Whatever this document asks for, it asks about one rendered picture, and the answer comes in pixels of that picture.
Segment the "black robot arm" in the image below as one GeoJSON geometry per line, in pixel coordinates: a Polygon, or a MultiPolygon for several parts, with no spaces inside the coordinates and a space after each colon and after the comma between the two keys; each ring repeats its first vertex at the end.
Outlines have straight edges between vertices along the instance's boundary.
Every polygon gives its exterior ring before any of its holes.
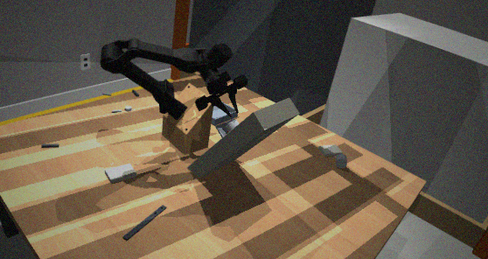
{"type": "MultiPolygon", "coordinates": [[[[175,98],[173,83],[168,80],[157,81],[141,68],[130,62],[136,58],[145,58],[155,60],[166,64],[173,65],[179,71],[194,73],[199,71],[202,78],[212,71],[218,70],[227,62],[233,53],[225,44],[214,45],[207,52],[206,48],[179,48],[172,49],[165,46],[152,45],[133,38],[128,41],[117,40],[116,42],[106,44],[101,50],[101,68],[112,74],[123,74],[131,79],[135,84],[149,91],[155,101],[159,103],[159,112],[168,113],[176,120],[184,113],[187,107],[175,98]],[[127,48],[124,52],[122,49],[127,48]],[[199,62],[199,55],[201,61],[199,62]]],[[[230,75],[227,71],[220,74],[221,77],[214,76],[215,80],[205,80],[206,89],[211,95],[213,90],[221,87],[225,88],[227,81],[230,81],[230,75]]]]}

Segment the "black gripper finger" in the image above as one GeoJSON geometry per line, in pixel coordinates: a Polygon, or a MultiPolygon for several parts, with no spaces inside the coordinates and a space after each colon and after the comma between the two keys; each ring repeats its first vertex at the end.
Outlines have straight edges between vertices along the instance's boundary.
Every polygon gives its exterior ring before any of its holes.
{"type": "Polygon", "coordinates": [[[227,110],[227,108],[222,103],[222,101],[221,101],[220,98],[217,98],[217,99],[215,99],[215,100],[212,101],[212,107],[214,107],[214,106],[216,106],[217,108],[223,110],[226,114],[228,114],[231,117],[230,112],[227,110]]]}
{"type": "Polygon", "coordinates": [[[239,113],[238,108],[237,108],[237,104],[236,104],[236,100],[235,100],[235,95],[236,94],[237,94],[237,88],[229,91],[229,96],[228,97],[229,97],[231,103],[233,104],[235,111],[237,113],[239,113]]]}

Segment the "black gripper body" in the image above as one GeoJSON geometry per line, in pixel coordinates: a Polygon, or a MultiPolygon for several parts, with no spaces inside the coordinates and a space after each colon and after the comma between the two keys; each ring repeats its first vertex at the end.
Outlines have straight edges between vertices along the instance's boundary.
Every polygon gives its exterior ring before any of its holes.
{"type": "MultiPolygon", "coordinates": [[[[217,75],[219,77],[221,77],[220,72],[218,70],[212,71],[204,77],[204,81],[206,81],[206,80],[213,81],[213,80],[215,80],[214,76],[217,76],[217,75]]],[[[226,85],[225,88],[220,87],[220,89],[218,89],[218,90],[215,90],[215,91],[213,90],[213,94],[209,95],[208,97],[206,97],[205,95],[201,96],[200,98],[195,100],[195,105],[196,105],[197,109],[199,111],[201,111],[201,110],[207,108],[209,102],[212,103],[213,100],[217,99],[218,97],[220,97],[226,93],[229,93],[229,91],[231,91],[235,88],[237,88],[237,89],[244,88],[247,85],[247,81],[248,81],[247,77],[242,74],[242,75],[240,75],[234,79],[234,83],[232,83],[230,85],[226,85]]]]}

